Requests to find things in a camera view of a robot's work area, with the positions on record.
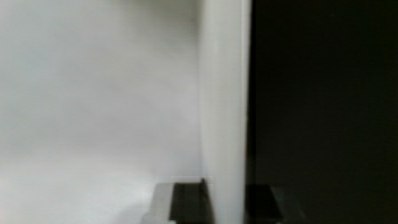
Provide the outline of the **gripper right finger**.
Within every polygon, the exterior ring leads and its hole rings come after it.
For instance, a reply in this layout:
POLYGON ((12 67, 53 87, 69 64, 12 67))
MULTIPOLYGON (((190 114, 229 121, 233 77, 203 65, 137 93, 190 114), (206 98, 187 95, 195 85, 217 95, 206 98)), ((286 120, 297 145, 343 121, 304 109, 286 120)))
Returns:
POLYGON ((295 224, 291 199, 284 188, 249 185, 245 188, 245 224, 295 224))

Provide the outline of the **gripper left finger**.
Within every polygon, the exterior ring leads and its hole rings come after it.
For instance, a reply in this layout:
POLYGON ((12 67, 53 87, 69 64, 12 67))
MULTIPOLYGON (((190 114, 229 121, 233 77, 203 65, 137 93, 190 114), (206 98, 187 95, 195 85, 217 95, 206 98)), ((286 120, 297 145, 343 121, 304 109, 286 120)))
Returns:
POLYGON ((204 180, 156 185, 144 224, 211 224, 211 200, 204 180))

